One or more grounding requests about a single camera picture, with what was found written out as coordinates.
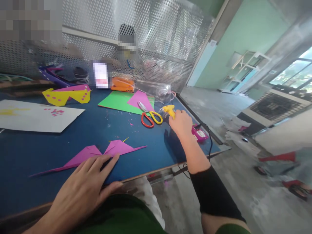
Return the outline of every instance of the pink paper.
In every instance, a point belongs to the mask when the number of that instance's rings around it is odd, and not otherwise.
[[[75,86],[70,86],[70,87],[66,87],[66,88],[62,88],[62,89],[56,89],[53,90],[54,91],[80,91],[80,90],[86,90],[86,91],[90,91],[90,87],[86,84],[81,84],[81,85],[75,85]]]
[[[137,90],[136,93],[129,99],[129,101],[127,101],[127,103],[131,106],[141,109],[138,105],[139,101],[143,103],[143,105],[146,107],[148,111],[155,111],[152,105],[150,104],[150,101],[146,93],[143,93],[140,90]]]
[[[111,141],[111,143],[108,145],[104,154],[110,154],[111,157],[113,157],[117,153],[122,155],[122,154],[130,153],[130,152],[145,148],[145,147],[147,146],[132,148],[131,146],[127,145],[121,140],[115,140],[115,141]],[[48,171],[33,174],[29,177],[38,176],[38,175],[42,175],[42,174],[49,173],[49,172],[63,171],[63,170],[67,170],[73,167],[78,167],[82,162],[96,155],[102,155],[102,153],[98,150],[98,148],[95,145],[87,146],[82,151],[80,151],[75,157],[73,157],[68,163],[66,163],[63,167],[54,168]]]
[[[68,163],[66,163],[64,166],[70,166],[73,164],[82,163],[83,161],[95,155],[102,155],[102,153],[97,149],[95,145],[87,146],[82,151],[80,151],[75,157],[73,157]]]
[[[111,143],[107,147],[104,154],[110,154],[111,157],[113,157],[117,153],[122,155],[122,154],[130,153],[130,152],[145,148],[145,147],[147,147],[147,146],[132,148],[130,145],[127,145],[126,143],[122,142],[121,140],[115,140],[115,141],[111,141]]]

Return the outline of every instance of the green paper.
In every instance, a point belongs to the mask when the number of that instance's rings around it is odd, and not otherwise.
[[[102,100],[98,105],[102,107],[112,108],[116,110],[122,110],[134,114],[141,115],[143,111],[139,108],[136,108],[134,106],[129,105],[127,102],[134,93],[128,93],[128,92],[119,92],[119,91],[112,91],[104,100]],[[154,108],[154,97],[148,97],[150,104]]]

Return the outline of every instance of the orange-handled scissors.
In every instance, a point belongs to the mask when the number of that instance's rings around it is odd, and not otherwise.
[[[145,126],[145,127],[148,127],[148,128],[152,128],[154,127],[154,122],[150,119],[150,117],[147,116],[146,113],[149,113],[151,115],[151,117],[153,118],[153,120],[155,121],[155,123],[157,124],[161,124],[162,121],[163,121],[163,118],[160,114],[154,112],[154,111],[147,111],[146,107],[143,105],[142,102],[138,102],[137,103],[139,105],[139,107],[143,110],[143,113],[142,113],[142,117],[141,117],[141,122],[142,124]],[[160,121],[157,121],[155,119],[155,116],[154,115],[157,115],[160,119]],[[148,121],[152,124],[152,125],[147,125],[146,123],[144,123],[144,116],[148,119]]]

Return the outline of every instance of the white cloth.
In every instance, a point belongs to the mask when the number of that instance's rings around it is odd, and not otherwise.
[[[162,228],[165,229],[165,220],[162,217],[157,198],[153,194],[152,186],[146,176],[124,183],[118,193],[130,194],[143,201],[154,214]]]

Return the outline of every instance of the blue table surface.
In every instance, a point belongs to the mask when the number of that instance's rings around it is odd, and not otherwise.
[[[146,148],[121,155],[105,181],[125,180],[186,161],[182,146],[166,121],[152,129],[141,123],[141,115],[99,107],[110,90],[93,90],[91,100],[80,104],[68,101],[65,107],[85,109],[62,133],[5,130],[0,133],[1,204],[0,218],[53,201],[74,168],[29,178],[29,175],[63,166],[84,147],[96,145],[102,153],[110,140],[125,140],[136,148]],[[0,100],[13,99],[48,104],[42,96],[12,98],[0,94]],[[178,99],[172,104],[185,110]],[[163,105],[155,102],[155,110]],[[201,148],[208,154],[210,141]],[[211,153],[220,149],[213,144]]]

